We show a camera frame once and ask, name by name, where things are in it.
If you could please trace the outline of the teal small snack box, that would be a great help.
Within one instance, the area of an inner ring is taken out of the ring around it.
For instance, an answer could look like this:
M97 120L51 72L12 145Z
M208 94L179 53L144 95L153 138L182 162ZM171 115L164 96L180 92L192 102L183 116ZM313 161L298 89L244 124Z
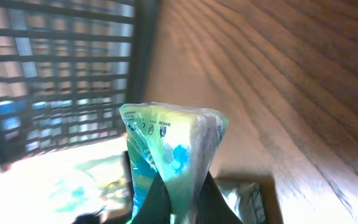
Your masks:
M229 121L218 110L167 103L124 104L136 217L153 178L159 175L170 198L169 223L195 223L195 201Z

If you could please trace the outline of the dark green round-label packet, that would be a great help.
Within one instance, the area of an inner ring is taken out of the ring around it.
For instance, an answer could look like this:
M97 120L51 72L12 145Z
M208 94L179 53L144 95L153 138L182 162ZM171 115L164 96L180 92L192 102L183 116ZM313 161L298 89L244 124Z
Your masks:
M216 179L226 204L244 224L268 224L260 186L256 182Z

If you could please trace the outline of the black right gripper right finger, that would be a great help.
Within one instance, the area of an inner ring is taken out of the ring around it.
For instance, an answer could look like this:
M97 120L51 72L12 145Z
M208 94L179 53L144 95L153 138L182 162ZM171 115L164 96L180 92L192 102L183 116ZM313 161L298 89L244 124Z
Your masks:
M197 224L242 224L228 207L210 172L202 185L197 211Z

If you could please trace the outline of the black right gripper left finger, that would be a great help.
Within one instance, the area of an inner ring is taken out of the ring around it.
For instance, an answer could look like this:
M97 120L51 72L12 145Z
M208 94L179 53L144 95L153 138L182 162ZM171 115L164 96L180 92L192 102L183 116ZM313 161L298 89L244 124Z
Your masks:
M131 223L170 224L170 198L159 173L156 173L142 207Z

